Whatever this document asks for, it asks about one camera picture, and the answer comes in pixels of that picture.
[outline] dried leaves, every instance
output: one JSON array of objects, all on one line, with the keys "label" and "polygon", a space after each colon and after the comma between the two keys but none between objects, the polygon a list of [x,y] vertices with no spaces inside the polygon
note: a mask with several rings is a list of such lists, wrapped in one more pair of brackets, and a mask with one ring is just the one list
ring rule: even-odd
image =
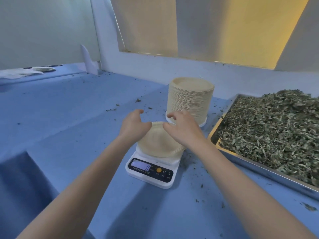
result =
[{"label": "dried leaves", "polygon": [[319,97],[282,90],[239,98],[219,135],[221,147],[319,187]]}]

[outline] blue table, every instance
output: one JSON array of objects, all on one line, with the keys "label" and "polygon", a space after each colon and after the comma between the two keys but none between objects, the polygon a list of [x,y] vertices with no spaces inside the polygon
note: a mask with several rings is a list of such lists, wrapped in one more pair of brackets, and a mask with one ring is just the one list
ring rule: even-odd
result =
[{"label": "blue table", "polygon": [[[116,137],[128,112],[142,108],[145,110],[141,115],[143,121],[165,121],[168,87],[158,85],[155,88],[148,81],[122,78],[126,79],[125,82],[114,75],[109,78],[109,85],[103,87],[105,93],[112,95],[103,105],[103,110],[100,107],[99,114],[87,115],[78,123],[65,124],[61,132],[38,139],[36,144],[27,148],[30,158],[26,159],[33,161],[33,167],[41,171],[41,180],[45,181],[42,186],[50,197],[65,189]],[[101,83],[98,78],[88,75],[85,79],[92,82],[91,91],[99,90]],[[74,95],[65,92],[64,100]],[[208,121],[203,127],[206,135],[227,104],[227,100],[213,97]],[[83,107],[89,110],[88,104]],[[135,146],[121,162],[89,226],[95,238],[248,238],[216,184],[190,151],[183,155],[173,187],[163,190],[126,174],[125,163],[134,149]],[[319,202],[240,169],[319,236],[319,213],[307,210],[303,204],[319,208]]]}]

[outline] metal tray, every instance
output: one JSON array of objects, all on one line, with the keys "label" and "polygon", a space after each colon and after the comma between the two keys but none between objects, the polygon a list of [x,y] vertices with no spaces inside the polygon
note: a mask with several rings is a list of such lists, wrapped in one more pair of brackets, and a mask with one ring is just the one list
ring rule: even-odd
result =
[{"label": "metal tray", "polygon": [[290,177],[288,175],[285,175],[282,172],[271,169],[265,165],[262,165],[260,163],[255,162],[255,161],[252,161],[248,158],[245,158],[239,154],[236,154],[234,152],[231,152],[231,151],[224,149],[224,148],[221,148],[219,146],[220,137],[218,135],[218,131],[220,129],[222,129],[221,123],[222,123],[224,117],[227,115],[227,113],[230,111],[230,109],[234,106],[234,104],[236,104],[236,102],[238,101],[238,99],[240,97],[247,97],[247,95],[237,94],[231,98],[231,103],[228,105],[227,109],[224,110],[222,117],[218,120],[216,125],[213,127],[213,129],[210,132],[210,134],[208,135],[207,139],[210,140],[213,144],[215,144],[216,147],[231,162],[236,163],[242,167],[245,167],[246,169],[249,169],[253,172],[256,172],[256,173],[258,173],[266,178],[274,180],[282,185],[285,185],[293,190],[298,191],[299,193],[302,193],[304,195],[307,195],[307,196],[319,201],[319,188],[317,188],[313,185],[309,185],[303,181],[297,180],[297,179]]}]

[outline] scale platform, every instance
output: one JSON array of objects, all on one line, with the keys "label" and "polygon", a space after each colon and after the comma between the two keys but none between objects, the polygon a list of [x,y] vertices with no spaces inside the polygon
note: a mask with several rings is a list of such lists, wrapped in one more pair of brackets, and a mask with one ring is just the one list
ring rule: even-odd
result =
[{"label": "scale platform", "polygon": [[181,151],[174,157],[153,157],[143,153],[136,146],[136,150],[126,163],[125,169],[132,177],[162,189],[169,189],[174,183],[183,152]]}]

